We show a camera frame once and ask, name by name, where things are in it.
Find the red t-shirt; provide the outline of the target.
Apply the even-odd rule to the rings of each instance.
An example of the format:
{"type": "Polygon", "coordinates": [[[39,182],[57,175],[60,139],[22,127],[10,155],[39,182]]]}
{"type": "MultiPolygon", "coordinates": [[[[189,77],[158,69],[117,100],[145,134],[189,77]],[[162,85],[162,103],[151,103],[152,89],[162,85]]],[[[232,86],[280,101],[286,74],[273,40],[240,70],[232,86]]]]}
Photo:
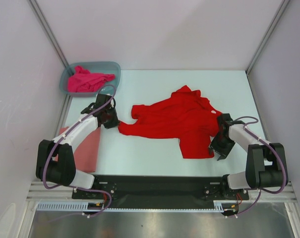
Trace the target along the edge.
{"type": "Polygon", "coordinates": [[[131,117],[135,123],[120,122],[119,132],[151,139],[177,138],[183,158],[209,159],[214,157],[209,145],[219,131],[220,115],[200,90],[185,85],[163,101],[134,105],[131,117]]]}

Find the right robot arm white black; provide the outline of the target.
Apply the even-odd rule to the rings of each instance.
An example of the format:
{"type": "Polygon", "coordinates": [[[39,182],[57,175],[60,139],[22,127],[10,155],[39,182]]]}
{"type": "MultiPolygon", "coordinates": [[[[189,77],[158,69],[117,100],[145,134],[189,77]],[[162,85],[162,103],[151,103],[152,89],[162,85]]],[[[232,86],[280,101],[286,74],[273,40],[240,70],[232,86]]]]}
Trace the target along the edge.
{"type": "Polygon", "coordinates": [[[284,146],[262,139],[248,126],[258,119],[245,116],[233,120],[230,114],[217,117],[219,131],[213,138],[209,151],[219,155],[219,160],[227,158],[238,144],[247,153],[245,171],[223,176],[224,184],[220,194],[225,199],[233,198],[238,189],[263,190],[271,194],[282,192],[288,184],[288,173],[284,146]],[[254,119],[243,122],[242,119],[254,119]]]}

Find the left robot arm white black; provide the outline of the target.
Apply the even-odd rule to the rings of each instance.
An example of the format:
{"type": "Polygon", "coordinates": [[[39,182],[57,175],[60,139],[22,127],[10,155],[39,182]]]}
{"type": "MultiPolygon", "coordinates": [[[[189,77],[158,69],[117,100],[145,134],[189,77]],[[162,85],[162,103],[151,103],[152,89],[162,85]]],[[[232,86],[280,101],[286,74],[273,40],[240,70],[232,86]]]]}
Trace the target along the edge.
{"type": "Polygon", "coordinates": [[[38,146],[36,178],[45,188],[57,186],[82,188],[90,198],[97,197],[101,187],[95,176],[76,168],[74,153],[92,132],[119,125],[114,96],[98,94],[96,101],[81,111],[77,121],[52,140],[42,140],[38,146]]]}

